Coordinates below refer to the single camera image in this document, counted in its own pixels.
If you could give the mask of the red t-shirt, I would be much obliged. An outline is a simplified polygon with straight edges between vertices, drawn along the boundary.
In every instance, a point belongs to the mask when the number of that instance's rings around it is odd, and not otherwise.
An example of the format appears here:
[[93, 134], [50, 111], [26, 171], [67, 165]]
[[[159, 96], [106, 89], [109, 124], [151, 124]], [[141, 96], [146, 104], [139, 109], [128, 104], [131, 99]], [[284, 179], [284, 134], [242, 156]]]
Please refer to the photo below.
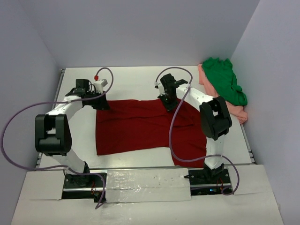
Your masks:
[[[97, 155], [109, 155], [134, 150], [169, 147], [168, 134], [174, 110], [168, 112], [159, 99], [113, 100], [109, 110], [96, 113]], [[184, 102], [172, 129], [172, 149], [181, 159], [206, 155], [206, 136], [201, 130], [200, 112]], [[204, 160], [184, 163], [184, 167], [204, 166]]]

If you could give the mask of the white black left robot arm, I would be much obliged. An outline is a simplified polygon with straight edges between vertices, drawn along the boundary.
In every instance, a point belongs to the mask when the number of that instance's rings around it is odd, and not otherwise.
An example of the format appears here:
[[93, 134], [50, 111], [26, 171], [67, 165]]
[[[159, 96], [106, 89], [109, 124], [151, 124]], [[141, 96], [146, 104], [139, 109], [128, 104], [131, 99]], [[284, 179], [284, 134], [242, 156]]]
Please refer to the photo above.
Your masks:
[[75, 87], [65, 95], [63, 101], [46, 114], [35, 117], [36, 151], [53, 158], [65, 167], [68, 178], [81, 187], [90, 184], [88, 164], [72, 150], [72, 137], [69, 127], [71, 118], [83, 107], [95, 110], [108, 110], [104, 87], [106, 79], [76, 79]]

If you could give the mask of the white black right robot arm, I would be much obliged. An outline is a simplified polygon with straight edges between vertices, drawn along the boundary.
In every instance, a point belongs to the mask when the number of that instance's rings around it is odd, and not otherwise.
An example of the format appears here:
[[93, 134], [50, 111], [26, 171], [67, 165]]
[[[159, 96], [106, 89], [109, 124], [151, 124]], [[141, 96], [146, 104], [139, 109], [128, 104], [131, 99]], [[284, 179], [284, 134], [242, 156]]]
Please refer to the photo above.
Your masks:
[[[172, 156], [184, 163], [192, 163], [204, 159], [204, 168], [196, 179], [211, 180], [219, 176], [224, 170], [222, 156], [224, 140], [232, 126], [224, 98], [209, 96], [184, 79], [175, 80], [171, 74], [156, 79], [155, 88], [159, 90], [158, 98], [167, 111], [175, 109], [169, 128], [168, 142]], [[206, 136], [206, 156], [196, 159], [181, 159], [175, 155], [172, 145], [172, 131], [176, 116], [182, 104], [186, 102], [200, 112], [201, 130]]]

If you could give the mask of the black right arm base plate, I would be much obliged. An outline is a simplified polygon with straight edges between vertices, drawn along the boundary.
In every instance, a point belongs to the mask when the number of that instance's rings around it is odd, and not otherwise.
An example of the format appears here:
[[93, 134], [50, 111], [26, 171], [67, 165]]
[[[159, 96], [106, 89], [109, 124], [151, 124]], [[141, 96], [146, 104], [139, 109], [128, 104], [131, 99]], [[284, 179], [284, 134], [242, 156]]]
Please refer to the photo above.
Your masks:
[[227, 169], [211, 177], [206, 168], [188, 168], [188, 175], [184, 178], [189, 180], [192, 196], [226, 195], [233, 191]]

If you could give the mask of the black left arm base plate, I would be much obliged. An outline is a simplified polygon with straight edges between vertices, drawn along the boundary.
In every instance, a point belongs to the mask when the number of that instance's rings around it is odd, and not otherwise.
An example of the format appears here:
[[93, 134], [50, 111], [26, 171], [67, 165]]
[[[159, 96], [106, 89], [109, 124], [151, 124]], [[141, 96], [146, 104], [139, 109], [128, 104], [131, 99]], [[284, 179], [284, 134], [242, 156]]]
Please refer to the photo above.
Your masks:
[[88, 176], [64, 173], [64, 184], [61, 198], [70, 199], [92, 199], [97, 203], [103, 192], [103, 181], [93, 173]]

